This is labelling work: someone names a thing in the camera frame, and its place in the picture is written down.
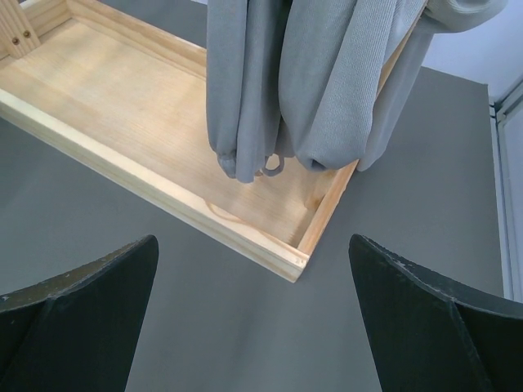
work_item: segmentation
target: gray surface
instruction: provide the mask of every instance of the gray surface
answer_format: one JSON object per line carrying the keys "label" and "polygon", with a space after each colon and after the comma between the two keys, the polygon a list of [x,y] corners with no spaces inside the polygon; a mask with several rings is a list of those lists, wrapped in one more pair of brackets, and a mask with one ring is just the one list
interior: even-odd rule
{"label": "gray surface", "polygon": [[[167,28],[176,14],[186,38],[203,39],[204,6],[156,5],[149,22]],[[295,284],[0,122],[0,292],[155,234],[161,257],[127,390],[379,390],[348,240],[366,234],[501,296],[488,112],[484,86],[423,69],[389,149],[351,180]]]}

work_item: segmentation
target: gray towel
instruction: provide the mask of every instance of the gray towel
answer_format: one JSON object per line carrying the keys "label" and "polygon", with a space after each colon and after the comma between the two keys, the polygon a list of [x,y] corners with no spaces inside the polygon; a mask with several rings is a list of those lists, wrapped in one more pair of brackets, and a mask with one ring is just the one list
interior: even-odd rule
{"label": "gray towel", "polygon": [[387,147],[400,118],[423,59],[435,33],[458,33],[472,29],[496,16],[507,0],[430,0],[416,24],[373,108],[373,125],[366,151],[358,163],[364,171]]}
{"label": "gray towel", "polygon": [[208,134],[222,169],[249,183],[276,153],[312,171],[362,158],[364,170],[384,151],[432,35],[479,25],[506,1],[430,0],[376,102],[382,66],[424,0],[211,1]]}

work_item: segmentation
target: gray fabric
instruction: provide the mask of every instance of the gray fabric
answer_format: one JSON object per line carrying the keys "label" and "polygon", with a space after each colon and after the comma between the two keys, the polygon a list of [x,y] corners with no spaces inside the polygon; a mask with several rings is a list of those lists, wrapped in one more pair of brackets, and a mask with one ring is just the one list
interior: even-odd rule
{"label": "gray fabric", "polygon": [[282,0],[208,4],[209,141],[231,178],[252,182],[275,150]]}
{"label": "gray fabric", "polygon": [[496,16],[507,0],[430,0],[409,41],[401,52],[373,108],[373,125],[366,151],[358,163],[364,171],[387,147],[401,111],[418,76],[435,33],[472,29]]}
{"label": "gray fabric", "polygon": [[222,169],[252,182],[274,153],[312,171],[370,167],[432,35],[480,25],[506,1],[430,0],[378,101],[382,66],[425,0],[211,1],[208,133]]}

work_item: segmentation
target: wooden box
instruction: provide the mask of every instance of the wooden box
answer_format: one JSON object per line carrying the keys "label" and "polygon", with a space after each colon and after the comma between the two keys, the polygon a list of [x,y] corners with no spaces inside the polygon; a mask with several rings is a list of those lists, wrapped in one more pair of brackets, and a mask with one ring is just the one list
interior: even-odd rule
{"label": "wooden box", "polygon": [[0,0],[0,38],[0,116],[296,281],[357,163],[228,179],[208,145],[205,50],[97,1]]}

